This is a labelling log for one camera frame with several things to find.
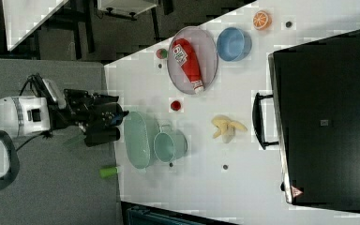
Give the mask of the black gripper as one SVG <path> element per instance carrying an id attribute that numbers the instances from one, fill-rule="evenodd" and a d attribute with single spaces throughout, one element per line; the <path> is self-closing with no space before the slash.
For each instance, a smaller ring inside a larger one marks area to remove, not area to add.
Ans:
<path id="1" fill-rule="evenodd" d="M 63 109 L 57 103 L 48 106 L 51 130 L 76 126 L 81 129 L 88 147 L 118 141 L 121 136 L 118 127 L 129 114 L 118 100 L 119 96 L 65 89 L 66 106 Z"/>

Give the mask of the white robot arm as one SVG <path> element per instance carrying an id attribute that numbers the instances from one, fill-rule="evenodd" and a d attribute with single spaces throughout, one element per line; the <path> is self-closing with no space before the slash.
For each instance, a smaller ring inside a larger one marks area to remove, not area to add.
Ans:
<path id="1" fill-rule="evenodd" d="M 55 130 L 77 127 L 86 146 L 115 142 L 119 126 L 128 112 L 119 98 L 66 89 L 61 97 L 0 98 L 0 130 L 12 138 L 42 135 L 50 138 Z"/>

